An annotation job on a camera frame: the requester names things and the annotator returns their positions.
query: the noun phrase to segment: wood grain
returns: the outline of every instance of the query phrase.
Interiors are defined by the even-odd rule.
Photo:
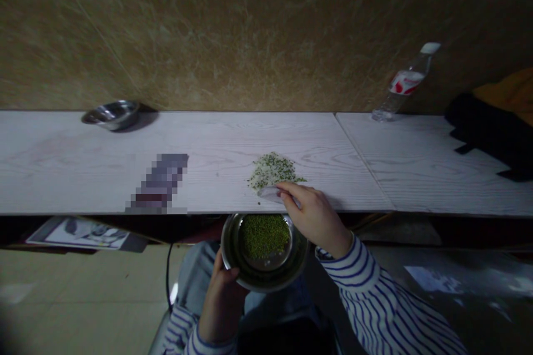
[[[174,153],[189,155],[174,208],[282,211],[247,186],[253,161],[270,151],[295,161],[339,211],[392,209],[330,113],[168,112],[128,133],[83,125],[81,115],[0,113],[2,214],[124,212],[157,154]]]
[[[336,117],[398,211],[533,215],[533,182],[497,176],[508,167],[482,151],[454,152],[463,143],[441,116],[382,124],[369,114]]]

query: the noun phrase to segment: metal bowl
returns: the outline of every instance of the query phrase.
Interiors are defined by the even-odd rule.
[[[228,216],[222,229],[222,259],[226,269],[240,268],[237,283],[250,291],[269,293],[289,286],[301,274],[307,261],[309,241],[293,225],[289,215],[282,215],[289,226],[290,239],[281,253],[265,260],[251,260],[242,251],[239,234],[246,214]]]
[[[130,127],[139,119],[139,103],[118,100],[100,105],[82,116],[82,122],[101,126],[108,130],[121,130]]]

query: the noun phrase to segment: black cable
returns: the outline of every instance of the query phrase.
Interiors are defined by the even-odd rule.
[[[174,246],[174,243],[170,243],[170,247],[168,248],[168,255],[167,255],[167,304],[168,304],[168,315],[172,315],[172,304],[170,303],[170,288],[168,287],[168,270],[170,265],[170,253],[172,252],[172,247]]]

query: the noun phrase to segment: striped shirt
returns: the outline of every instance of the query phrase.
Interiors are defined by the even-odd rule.
[[[317,247],[316,257],[339,287],[351,327],[369,354],[467,354],[446,319],[398,285],[354,236],[338,260]],[[165,335],[167,355],[229,355],[237,339],[210,344],[198,336],[198,318],[174,307]]]

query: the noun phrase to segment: tiled floor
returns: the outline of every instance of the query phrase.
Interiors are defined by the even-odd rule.
[[[172,252],[171,282],[187,249]],[[0,333],[7,329],[22,355],[146,355],[167,306],[167,251],[162,245],[142,254],[0,251]],[[533,353],[531,265],[492,251],[371,251],[449,320],[472,353]],[[304,276],[315,303],[337,324],[345,353],[364,353],[323,268],[311,258]]]
[[[172,251],[171,282],[187,249]],[[17,353],[147,354],[167,307],[167,251],[0,251],[2,321]]]

